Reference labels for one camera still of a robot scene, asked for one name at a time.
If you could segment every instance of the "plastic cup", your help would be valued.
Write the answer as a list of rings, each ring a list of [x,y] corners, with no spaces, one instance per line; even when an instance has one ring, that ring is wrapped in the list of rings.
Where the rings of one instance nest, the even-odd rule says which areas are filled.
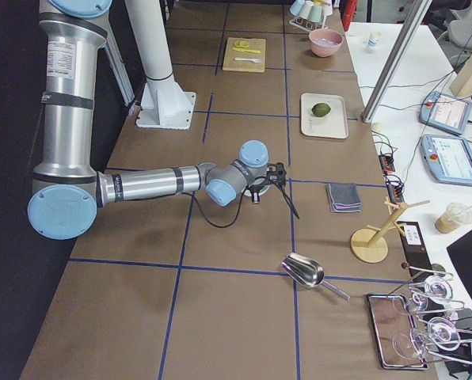
[[[472,223],[472,210],[462,203],[449,203],[445,212],[436,220],[435,227],[442,234],[449,234],[461,226]]]
[[[314,2],[311,0],[306,0],[305,3],[303,4],[303,7],[299,11],[298,17],[301,17],[305,20],[308,20],[308,16],[310,15],[310,11],[314,7]]]
[[[299,11],[301,10],[304,4],[305,4],[305,0],[295,0],[295,2],[291,6],[291,13],[294,16],[298,16]]]
[[[311,9],[310,14],[308,15],[308,21],[318,24],[321,22],[322,7],[320,4],[314,4],[314,7]]]
[[[377,48],[377,43],[380,40],[380,32],[371,32],[368,37],[367,51],[372,52]]]

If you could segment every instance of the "straw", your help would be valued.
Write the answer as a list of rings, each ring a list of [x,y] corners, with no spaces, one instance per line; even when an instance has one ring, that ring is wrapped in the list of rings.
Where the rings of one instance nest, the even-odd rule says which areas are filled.
[[[452,220],[452,219],[455,218],[456,216],[461,215],[461,214],[463,214],[463,213],[469,211],[469,209],[471,209],[471,208],[472,208],[472,206],[467,207],[465,210],[462,210],[462,211],[460,211],[460,212],[458,212],[458,213],[452,215],[448,220]]]

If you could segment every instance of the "folded cloth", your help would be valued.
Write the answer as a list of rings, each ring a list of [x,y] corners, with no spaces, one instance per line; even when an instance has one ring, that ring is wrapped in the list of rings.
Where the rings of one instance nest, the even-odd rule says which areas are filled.
[[[332,183],[326,186],[332,212],[361,212],[361,199],[355,184]]]

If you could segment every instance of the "wooden cutting board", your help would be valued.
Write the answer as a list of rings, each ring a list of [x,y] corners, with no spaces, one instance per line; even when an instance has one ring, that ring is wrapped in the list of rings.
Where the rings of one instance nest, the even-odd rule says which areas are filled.
[[[235,51],[234,43],[237,41],[245,41],[249,43],[248,49],[259,50],[260,53],[250,53],[247,51]],[[259,58],[259,63],[251,61],[235,61],[234,58]],[[249,71],[254,73],[265,72],[266,59],[266,40],[261,38],[233,38],[227,39],[226,54],[223,57],[222,70],[225,71]]]

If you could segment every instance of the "green fruit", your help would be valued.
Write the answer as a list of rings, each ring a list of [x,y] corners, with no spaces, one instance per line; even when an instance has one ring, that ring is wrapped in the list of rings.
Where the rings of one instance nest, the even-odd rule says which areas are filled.
[[[331,112],[331,107],[326,103],[317,103],[314,107],[312,107],[312,113],[316,117],[324,117],[328,113]]]

